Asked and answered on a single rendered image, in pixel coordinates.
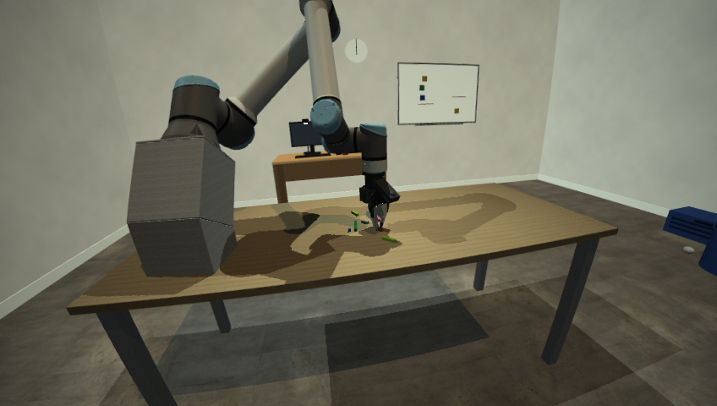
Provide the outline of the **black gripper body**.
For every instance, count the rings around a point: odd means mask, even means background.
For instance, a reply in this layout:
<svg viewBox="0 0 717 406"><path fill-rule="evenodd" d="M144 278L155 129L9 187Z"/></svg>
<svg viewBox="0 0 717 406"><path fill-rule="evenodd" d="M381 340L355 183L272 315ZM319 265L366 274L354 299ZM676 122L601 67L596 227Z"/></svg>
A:
<svg viewBox="0 0 717 406"><path fill-rule="evenodd" d="M373 198L373 202L375 203L376 206L378 206L380 203L384 204L384 202L386 202L385 198L374 187L374 185L371 183L371 180L372 180L372 178L385 176L385 172L383 172L383 173L362 172L362 175L364 175L364 176L366 175L367 177L365 176L365 185L363 185L363 187L359 188L360 201L363 201L363 203L368 204L369 199Z"/></svg>

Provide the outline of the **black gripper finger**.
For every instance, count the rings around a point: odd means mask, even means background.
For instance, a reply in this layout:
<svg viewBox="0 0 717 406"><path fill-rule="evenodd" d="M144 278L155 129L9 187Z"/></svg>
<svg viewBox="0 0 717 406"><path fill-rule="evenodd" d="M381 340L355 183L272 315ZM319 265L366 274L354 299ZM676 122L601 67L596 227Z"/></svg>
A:
<svg viewBox="0 0 717 406"><path fill-rule="evenodd" d="M386 219L386 214L389 209L389 204L387 201L384 202L384 204L379 204L377 208L379 209L377 216L380 217L380 227L383 227L384 221Z"/></svg>
<svg viewBox="0 0 717 406"><path fill-rule="evenodd" d="M373 202L373 198L369 199L368 208L369 208L369 210L366 211L366 216L369 219L371 219L374 229L377 230L377 228L379 226L378 225L378 217L377 217L379 209L376 207L375 203Z"/></svg>

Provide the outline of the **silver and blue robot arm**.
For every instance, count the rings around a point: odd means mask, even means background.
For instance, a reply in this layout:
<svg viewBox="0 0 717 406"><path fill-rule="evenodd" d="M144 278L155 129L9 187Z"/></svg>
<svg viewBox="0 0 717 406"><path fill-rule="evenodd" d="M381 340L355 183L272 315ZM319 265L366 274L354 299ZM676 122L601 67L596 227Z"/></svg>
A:
<svg viewBox="0 0 717 406"><path fill-rule="evenodd" d="M310 120L325 139L325 151L362 153L363 172L387 171L386 126L362 123L349 128L343 117L331 43L341 26L333 1L299 0L299 7L303 24L235 97L222 101L218 84L204 76L177 79L168 127L160 140L204 135L220 149L219 144L232 150L247 147L255 137L257 115L309 60Z"/></svg>

